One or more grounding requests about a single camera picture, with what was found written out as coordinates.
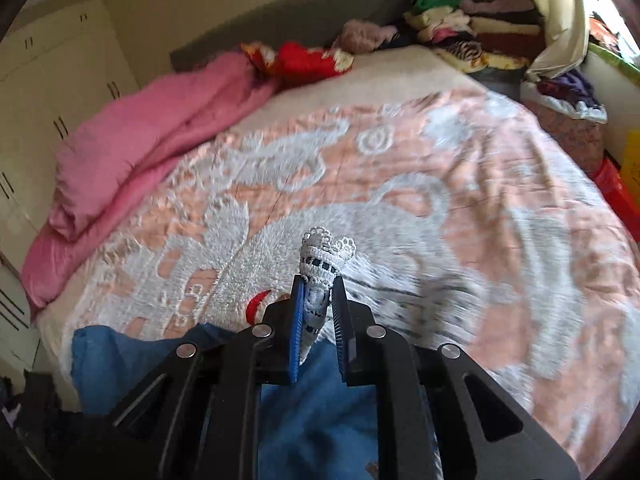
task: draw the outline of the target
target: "yellow paper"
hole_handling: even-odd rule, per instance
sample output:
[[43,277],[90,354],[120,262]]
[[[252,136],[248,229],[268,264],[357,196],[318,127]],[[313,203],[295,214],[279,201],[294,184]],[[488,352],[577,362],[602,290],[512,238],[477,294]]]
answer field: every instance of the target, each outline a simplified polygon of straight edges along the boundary
[[620,177],[636,205],[640,206],[640,130],[631,131],[626,137],[625,161]]

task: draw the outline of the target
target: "blue fabric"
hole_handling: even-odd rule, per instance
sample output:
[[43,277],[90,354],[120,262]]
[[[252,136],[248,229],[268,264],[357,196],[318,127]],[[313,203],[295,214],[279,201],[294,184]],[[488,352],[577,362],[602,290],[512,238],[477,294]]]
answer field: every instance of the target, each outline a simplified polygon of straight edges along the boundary
[[[182,342],[200,348],[231,333],[198,325],[181,339],[139,341],[104,326],[77,330],[72,377],[82,409],[104,415]],[[335,346],[316,343],[293,386],[264,386],[260,399],[260,480],[349,478],[370,480],[365,466],[378,456],[376,393],[347,388]]]

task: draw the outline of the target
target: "green clothing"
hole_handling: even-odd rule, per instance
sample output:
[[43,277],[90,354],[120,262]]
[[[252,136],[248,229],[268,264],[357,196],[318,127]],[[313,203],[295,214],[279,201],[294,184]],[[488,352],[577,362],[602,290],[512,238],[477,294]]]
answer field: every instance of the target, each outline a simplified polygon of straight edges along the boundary
[[421,14],[425,10],[433,9],[433,7],[452,7],[454,10],[460,6],[461,0],[416,0],[414,5],[414,14]]

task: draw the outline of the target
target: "window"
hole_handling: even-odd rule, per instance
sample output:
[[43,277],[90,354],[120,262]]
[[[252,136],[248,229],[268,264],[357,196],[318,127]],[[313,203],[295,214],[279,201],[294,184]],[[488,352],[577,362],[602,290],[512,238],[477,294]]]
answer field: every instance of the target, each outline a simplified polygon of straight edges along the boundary
[[[590,30],[592,35],[599,40],[601,46],[615,52],[627,62],[640,67],[640,48],[638,48],[638,44],[626,27],[625,20],[622,19],[613,2],[611,0],[584,0],[584,6],[588,15],[594,18],[594,20],[590,20]],[[598,21],[606,26],[610,35],[598,25]]]

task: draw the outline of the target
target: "black gripper frame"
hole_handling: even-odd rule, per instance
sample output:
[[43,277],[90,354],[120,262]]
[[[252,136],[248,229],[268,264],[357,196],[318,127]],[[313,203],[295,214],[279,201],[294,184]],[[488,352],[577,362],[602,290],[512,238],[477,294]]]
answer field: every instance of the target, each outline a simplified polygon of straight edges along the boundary
[[55,478],[254,480],[260,388],[291,383],[303,287],[296,276],[291,298],[270,304],[256,332],[207,351],[179,346],[106,418],[85,425]]
[[380,480],[579,480],[575,462],[505,390],[453,344],[429,350],[375,325],[348,301],[342,277],[332,310],[347,386],[373,384]]

